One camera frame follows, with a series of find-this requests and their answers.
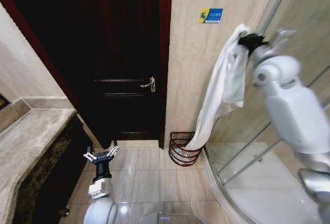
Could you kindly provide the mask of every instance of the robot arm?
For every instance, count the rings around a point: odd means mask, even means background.
[[[279,30],[270,42],[250,34],[239,44],[254,64],[253,84],[266,95],[266,109],[279,137],[307,167],[299,176],[306,193],[319,204],[320,217],[330,223],[330,124],[315,93],[298,77],[300,63],[280,54],[293,34]]]
[[[115,146],[109,152],[98,153],[95,156],[89,147],[84,154],[91,163],[96,166],[96,177],[93,184],[89,186],[88,194],[92,199],[89,205],[84,224],[114,224],[118,212],[118,205],[112,199],[111,174],[109,162],[118,152]]]

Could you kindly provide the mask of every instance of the sign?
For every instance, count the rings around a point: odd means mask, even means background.
[[[202,8],[198,22],[202,23],[220,23],[222,8]]]

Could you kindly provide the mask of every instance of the metal rod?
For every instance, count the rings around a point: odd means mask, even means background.
[[[257,139],[257,137],[270,125],[270,123],[268,123],[265,127],[263,127],[263,129],[255,136],[253,137],[248,143],[245,144],[244,147],[242,147],[235,155],[234,157],[232,157],[218,172],[217,174],[219,175],[219,173],[221,171],[223,171],[229,164],[231,164],[237,157],[238,155],[240,155],[246,148],[248,148],[251,144],[253,144]]]
[[[262,158],[264,155],[266,155],[270,150],[272,150],[277,144],[279,144],[282,140],[278,140],[269,147],[267,147],[265,150],[263,150],[261,153],[259,153],[258,156],[256,156],[253,160],[251,160],[249,163],[247,163],[244,167],[242,167],[240,170],[236,171],[229,179],[224,180],[222,185],[225,186],[228,184],[231,180],[233,180],[238,175],[242,174],[245,170],[247,170],[250,166],[252,166],[256,161],[258,161],[260,158]]]
[[[282,0],[269,0],[256,31],[264,34]]]

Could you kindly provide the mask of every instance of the wall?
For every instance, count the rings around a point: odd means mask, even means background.
[[[18,97],[65,97],[1,4],[0,92],[9,101]]]
[[[194,131],[211,71],[236,26],[256,28],[269,0],[172,0],[165,146],[172,131]],[[223,8],[219,24],[199,24],[200,8]]]

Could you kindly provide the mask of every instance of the dark wooden door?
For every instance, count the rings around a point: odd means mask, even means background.
[[[162,147],[171,0],[13,3],[46,53],[40,58],[103,147],[112,139],[159,139]],[[29,40],[11,5],[4,3]],[[150,77],[155,92],[141,87]]]

